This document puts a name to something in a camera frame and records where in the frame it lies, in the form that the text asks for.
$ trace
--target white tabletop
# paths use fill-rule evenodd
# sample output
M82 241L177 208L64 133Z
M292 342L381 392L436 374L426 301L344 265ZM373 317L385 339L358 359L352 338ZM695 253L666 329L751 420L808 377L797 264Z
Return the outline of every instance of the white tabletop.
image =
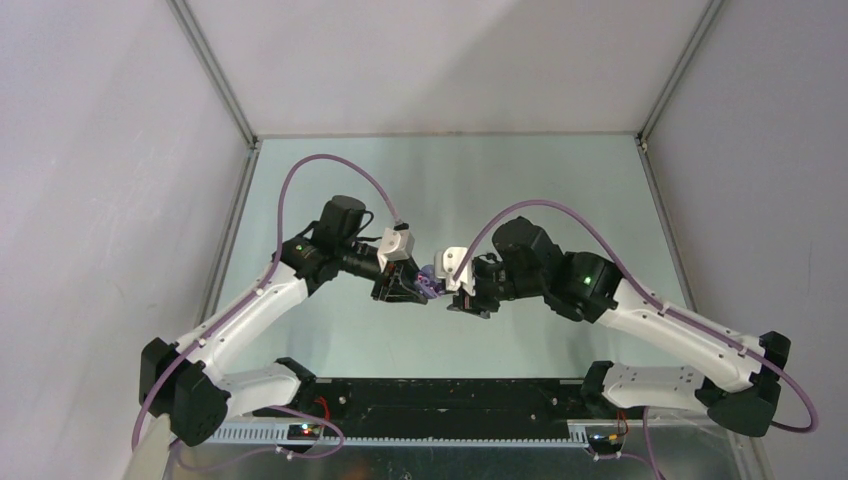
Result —
M547 198L583 214L643 282L683 303L645 173L631 136L528 135L265 140L239 224L219 306L256 278L273 252L276 206L289 168L332 153L371 173L415 236L419 265L436 250L467 246L494 214L520 200ZM376 214L363 234L378 236L391 216L373 187L335 162L316 161L294 177L284 212L286 238L317 220L337 194ZM534 207L520 212L563 251L600 247L573 220ZM485 241L481 250L493 251ZM289 356L320 376L582 377L594 360L632 365L681 362L630 336L555 315L540 298L503 303L483 320L428 305L370 298L371 284L344 273L289 311L241 354L232 371Z

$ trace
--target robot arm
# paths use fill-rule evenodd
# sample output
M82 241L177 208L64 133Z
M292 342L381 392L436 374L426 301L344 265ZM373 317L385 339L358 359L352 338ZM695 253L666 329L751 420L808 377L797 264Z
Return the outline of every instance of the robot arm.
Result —
M253 292L252 300L211 336L202 338L229 307L172 344L159 338L151 341L142 351L140 403L165 368L198 340L199 348L168 378L150 409L157 417L169 414L171 431L186 445L202 443L227 418L289 404L300 387L296 366L275 362L259 370L225 372L266 328L339 271L371 280L375 300L426 304L427 298L415 287L419 269L411 257L414 241L408 226L387 228L379 247L374 247L357 238L366 213L365 205L356 199L333 197L320 220L283 243L281 265L273 276L259 284L272 267L268 265L238 297Z
M492 243L500 261L494 254L477 257L457 282L446 282L447 290L456 292L449 309L488 318L501 301L541 296L561 316L629 333L687 365L595 362L582 392L596 415L641 405L681 408L706 413L738 433L765 435L777 408L778 377L756 360L665 313L669 308L687 312L703 327L732 337L780 368L789 352L786 337L776 332L759 338L743 335L662 299L663 308L657 310L614 263L589 252L563 253L542 228L522 217L501 225ZM464 254L464 249L437 254L435 276L452 280Z

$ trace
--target gray wall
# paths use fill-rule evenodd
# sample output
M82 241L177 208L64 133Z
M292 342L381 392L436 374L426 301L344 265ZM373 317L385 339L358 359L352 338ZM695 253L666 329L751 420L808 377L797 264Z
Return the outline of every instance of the gray wall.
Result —
M0 3L0 477L119 478L246 150L167 3Z
M730 1L649 139L699 308L792 338L819 407L777 478L846 478L848 2ZM778 418L806 424L784 387Z

